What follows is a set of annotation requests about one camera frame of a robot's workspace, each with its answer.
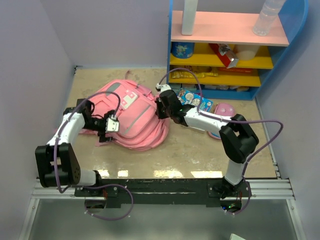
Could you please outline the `pink student backpack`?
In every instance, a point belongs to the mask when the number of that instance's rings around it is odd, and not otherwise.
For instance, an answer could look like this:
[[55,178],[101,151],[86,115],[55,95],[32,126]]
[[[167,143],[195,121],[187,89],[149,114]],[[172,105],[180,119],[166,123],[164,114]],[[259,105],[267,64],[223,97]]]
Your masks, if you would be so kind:
[[[170,121],[156,115],[156,96],[152,90],[130,79],[116,79],[107,83],[90,98],[95,104],[94,114],[115,110],[112,117],[119,121],[118,132],[107,132],[107,137],[120,146],[136,151],[147,151],[159,146],[167,137]],[[81,130],[79,134],[97,133]],[[103,146],[109,142],[96,143]]]

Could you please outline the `pink pencil case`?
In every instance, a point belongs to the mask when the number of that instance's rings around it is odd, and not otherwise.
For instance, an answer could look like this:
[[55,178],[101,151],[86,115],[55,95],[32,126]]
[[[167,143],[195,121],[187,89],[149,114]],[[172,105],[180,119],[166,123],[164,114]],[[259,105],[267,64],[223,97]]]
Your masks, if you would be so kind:
[[217,105],[211,105],[211,108],[206,108],[208,112],[212,112],[216,115],[225,116],[225,117],[233,117],[236,115],[235,108],[225,102],[218,103]]

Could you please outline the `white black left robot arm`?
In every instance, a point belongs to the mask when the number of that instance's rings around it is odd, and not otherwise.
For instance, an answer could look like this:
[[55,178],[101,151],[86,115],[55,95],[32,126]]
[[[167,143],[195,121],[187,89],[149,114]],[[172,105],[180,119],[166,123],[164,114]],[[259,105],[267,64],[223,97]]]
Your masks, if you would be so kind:
[[45,145],[35,149],[35,159],[39,181],[44,188],[58,186],[86,186],[92,196],[99,196],[104,190],[102,177],[97,170],[81,168],[77,160],[73,143],[81,130],[97,133],[100,140],[105,137],[108,118],[115,110],[94,115],[95,104],[90,100],[78,99],[75,107],[63,112],[62,122],[54,136]]

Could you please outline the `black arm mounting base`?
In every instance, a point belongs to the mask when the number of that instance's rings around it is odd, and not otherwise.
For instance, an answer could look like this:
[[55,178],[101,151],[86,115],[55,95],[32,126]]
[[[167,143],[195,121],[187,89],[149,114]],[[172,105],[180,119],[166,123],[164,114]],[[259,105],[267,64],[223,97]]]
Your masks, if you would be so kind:
[[205,205],[231,209],[232,202],[251,197],[248,182],[227,186],[221,178],[159,178],[159,179],[102,179],[103,189],[82,187],[75,190],[76,197],[86,199],[106,197],[107,208],[122,204],[142,205]]

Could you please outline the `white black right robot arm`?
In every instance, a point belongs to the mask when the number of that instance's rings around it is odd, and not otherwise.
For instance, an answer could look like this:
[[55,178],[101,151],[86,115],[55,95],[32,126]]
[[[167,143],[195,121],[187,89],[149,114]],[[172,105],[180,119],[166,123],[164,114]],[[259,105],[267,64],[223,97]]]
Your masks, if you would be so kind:
[[240,114],[226,117],[198,110],[190,104],[182,104],[171,89],[162,90],[155,102],[159,119],[170,118],[176,124],[205,130],[220,137],[229,158],[222,189],[227,196],[235,196],[241,190],[245,162],[259,143],[246,119]]

